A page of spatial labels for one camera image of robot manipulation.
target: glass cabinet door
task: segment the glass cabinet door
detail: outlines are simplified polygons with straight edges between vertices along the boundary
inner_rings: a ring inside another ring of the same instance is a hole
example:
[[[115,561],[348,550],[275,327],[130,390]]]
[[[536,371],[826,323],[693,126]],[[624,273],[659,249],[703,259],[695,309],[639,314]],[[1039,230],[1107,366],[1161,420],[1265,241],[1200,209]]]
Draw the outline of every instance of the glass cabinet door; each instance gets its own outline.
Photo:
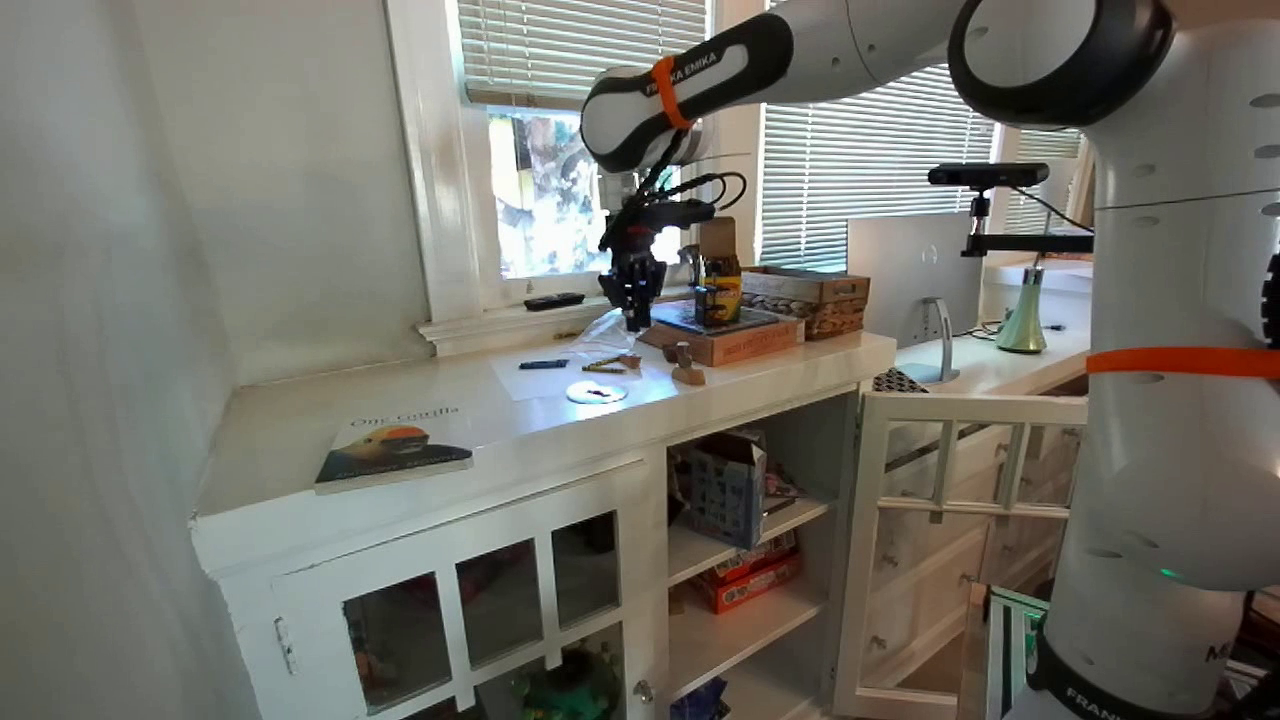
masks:
[[[659,655],[652,462],[296,570],[296,716],[636,716]]]

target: wooden shelf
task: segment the wooden shelf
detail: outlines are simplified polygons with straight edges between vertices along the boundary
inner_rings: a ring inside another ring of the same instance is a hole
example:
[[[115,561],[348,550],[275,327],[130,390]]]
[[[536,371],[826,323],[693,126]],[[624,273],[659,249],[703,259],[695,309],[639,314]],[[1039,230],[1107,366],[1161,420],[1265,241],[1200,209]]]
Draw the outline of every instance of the wooden shelf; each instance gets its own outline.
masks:
[[[817,706],[817,680],[787,664],[784,655],[761,651],[733,670],[725,670],[725,702],[740,716],[808,720]]]
[[[792,529],[800,529],[800,525],[811,525],[811,521],[820,521],[823,511],[826,511],[826,502],[800,496],[796,502],[771,511],[771,516],[764,521],[764,530],[761,530],[761,534],[764,534],[764,541],[776,541],[779,530],[792,530]],[[676,521],[670,530],[667,530],[667,587],[676,587],[676,583],[685,583],[685,579],[693,579],[693,576],[701,576],[701,570],[733,561],[737,550],[744,550],[744,548],[725,545],[725,541],[714,541],[714,534],[706,534],[706,530],[686,529],[686,525]]]
[[[725,616],[713,616],[693,587],[676,587],[667,620],[670,696],[685,696],[706,683],[713,675],[737,669],[771,638],[808,622],[820,608],[820,590],[804,587],[804,579],[771,587]]]

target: window blind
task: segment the window blind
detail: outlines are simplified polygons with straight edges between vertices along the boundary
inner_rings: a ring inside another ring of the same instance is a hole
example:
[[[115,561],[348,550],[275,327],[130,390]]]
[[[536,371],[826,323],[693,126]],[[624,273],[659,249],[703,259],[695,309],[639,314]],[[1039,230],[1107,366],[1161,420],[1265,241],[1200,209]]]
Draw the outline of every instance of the window blind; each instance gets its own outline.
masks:
[[[706,0],[456,0],[471,104],[581,109],[604,67],[706,35]]]
[[[833,104],[768,104],[761,153],[761,265],[842,266],[856,217],[963,211],[963,187],[928,185],[936,165],[985,165],[992,121],[925,67]]]

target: orange stripe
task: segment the orange stripe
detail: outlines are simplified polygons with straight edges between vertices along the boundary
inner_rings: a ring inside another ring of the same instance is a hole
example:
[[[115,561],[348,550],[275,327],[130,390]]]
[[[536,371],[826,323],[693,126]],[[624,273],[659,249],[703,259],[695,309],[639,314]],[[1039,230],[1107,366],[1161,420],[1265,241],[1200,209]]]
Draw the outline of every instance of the orange stripe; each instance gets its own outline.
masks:
[[[1280,379],[1280,352],[1257,347],[1122,347],[1093,352],[1086,376],[1150,371],[1150,376],[1265,376]]]
[[[679,109],[670,72],[676,72],[676,54],[659,54],[659,58],[652,64],[652,84],[655,84],[655,97],[662,99],[667,123],[685,133],[685,126],[693,126],[693,121],[686,121],[685,109]]]

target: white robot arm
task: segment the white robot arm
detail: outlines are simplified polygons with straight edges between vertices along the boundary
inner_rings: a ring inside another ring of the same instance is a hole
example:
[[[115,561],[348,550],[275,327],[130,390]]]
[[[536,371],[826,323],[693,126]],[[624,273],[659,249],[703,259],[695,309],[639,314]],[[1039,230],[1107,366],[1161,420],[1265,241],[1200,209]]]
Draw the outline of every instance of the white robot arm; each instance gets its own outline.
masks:
[[[1280,583],[1274,0],[792,0],[604,76],[583,142],[632,170],[714,109],[936,58],[974,110],[1098,157],[1093,420],[1014,716],[1206,716],[1243,590]]]

